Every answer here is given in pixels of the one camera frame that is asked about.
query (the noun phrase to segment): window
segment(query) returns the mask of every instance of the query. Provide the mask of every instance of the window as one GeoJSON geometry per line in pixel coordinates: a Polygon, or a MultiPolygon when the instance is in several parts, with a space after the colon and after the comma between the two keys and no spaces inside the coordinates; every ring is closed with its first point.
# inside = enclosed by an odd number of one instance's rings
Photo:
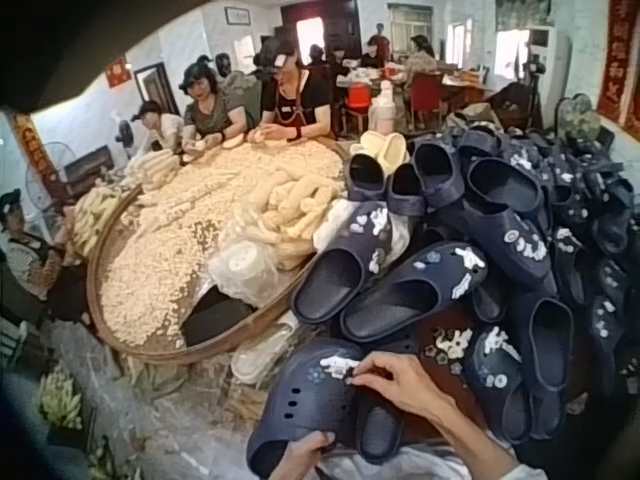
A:
{"type": "Polygon", "coordinates": [[[447,63],[462,68],[464,63],[466,29],[464,24],[449,25],[447,30],[447,63]]]}
{"type": "Polygon", "coordinates": [[[529,30],[498,32],[496,38],[496,63],[494,71],[507,80],[516,79],[516,68],[520,79],[524,78],[522,65],[529,59],[529,30]]]}
{"type": "Polygon", "coordinates": [[[394,52],[408,53],[411,37],[424,35],[432,42],[433,10],[429,7],[389,5],[391,14],[391,48],[394,52]]]}
{"type": "Polygon", "coordinates": [[[311,45],[318,45],[324,49],[324,24],[320,17],[302,20],[296,24],[298,32],[298,44],[300,45],[300,55],[302,63],[307,65],[311,62],[309,50],[311,45]]]}
{"type": "Polygon", "coordinates": [[[233,47],[236,51],[238,69],[247,74],[253,72],[256,68],[253,65],[253,56],[256,54],[256,51],[253,48],[253,38],[251,38],[251,35],[247,35],[241,40],[234,40],[233,47]]]}

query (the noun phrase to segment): door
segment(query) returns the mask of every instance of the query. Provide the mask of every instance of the door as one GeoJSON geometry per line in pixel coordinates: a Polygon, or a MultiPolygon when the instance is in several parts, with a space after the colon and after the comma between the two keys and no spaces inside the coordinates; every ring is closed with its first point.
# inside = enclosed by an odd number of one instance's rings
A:
{"type": "Polygon", "coordinates": [[[180,115],[164,63],[156,63],[136,70],[134,77],[142,100],[155,100],[164,112],[180,115]]]}

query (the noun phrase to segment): husked corn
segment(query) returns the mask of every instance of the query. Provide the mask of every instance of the husked corn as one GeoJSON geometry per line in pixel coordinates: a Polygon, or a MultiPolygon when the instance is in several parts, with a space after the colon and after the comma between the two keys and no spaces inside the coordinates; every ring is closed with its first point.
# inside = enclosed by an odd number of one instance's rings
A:
{"type": "Polygon", "coordinates": [[[337,178],[340,157],[316,142],[286,148],[244,144],[179,170],[158,190],[146,193],[139,228],[107,269],[101,290],[102,313],[113,334],[134,346],[153,334],[171,337],[184,348],[178,302],[192,296],[188,286],[217,240],[217,227],[246,202],[256,185],[284,166],[337,178]]]}

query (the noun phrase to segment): round woven basket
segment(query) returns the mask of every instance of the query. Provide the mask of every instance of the round woven basket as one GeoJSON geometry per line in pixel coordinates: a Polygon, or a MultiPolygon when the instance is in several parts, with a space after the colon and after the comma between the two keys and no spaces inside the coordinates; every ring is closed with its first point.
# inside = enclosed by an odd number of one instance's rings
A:
{"type": "MultiPolygon", "coordinates": [[[[335,141],[328,139],[318,139],[317,141],[338,154],[343,161],[349,158],[348,153],[335,141]]],[[[138,186],[122,200],[107,221],[89,257],[87,275],[89,309],[98,333],[105,343],[120,353],[136,357],[146,363],[156,365],[189,364],[237,348],[245,340],[259,335],[287,311],[291,295],[304,277],[311,262],[307,263],[287,288],[274,298],[271,303],[239,322],[235,327],[206,342],[190,347],[175,348],[166,345],[166,342],[165,345],[161,345],[159,342],[154,345],[153,339],[149,342],[150,345],[145,343],[143,346],[131,346],[120,341],[104,321],[100,291],[102,290],[102,282],[106,278],[109,265],[120,254],[129,238],[134,234],[133,230],[124,227],[120,217],[141,193],[142,188],[138,186]]],[[[195,284],[190,285],[188,290],[192,292],[194,289],[195,284]]],[[[190,299],[192,297],[193,295],[189,294],[179,302],[178,306],[183,307],[185,311],[182,318],[179,318],[180,323],[191,314],[195,306],[195,302],[190,299]]]]}

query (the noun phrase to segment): gray shirt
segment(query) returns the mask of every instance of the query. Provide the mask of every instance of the gray shirt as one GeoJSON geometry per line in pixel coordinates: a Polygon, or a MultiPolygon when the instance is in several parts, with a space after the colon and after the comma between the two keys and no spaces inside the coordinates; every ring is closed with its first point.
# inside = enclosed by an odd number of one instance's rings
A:
{"type": "Polygon", "coordinates": [[[200,110],[198,102],[187,105],[184,112],[184,126],[194,125],[196,131],[202,137],[221,132],[231,125],[229,112],[241,106],[235,95],[220,90],[216,93],[216,100],[211,113],[204,113],[200,110]]]}

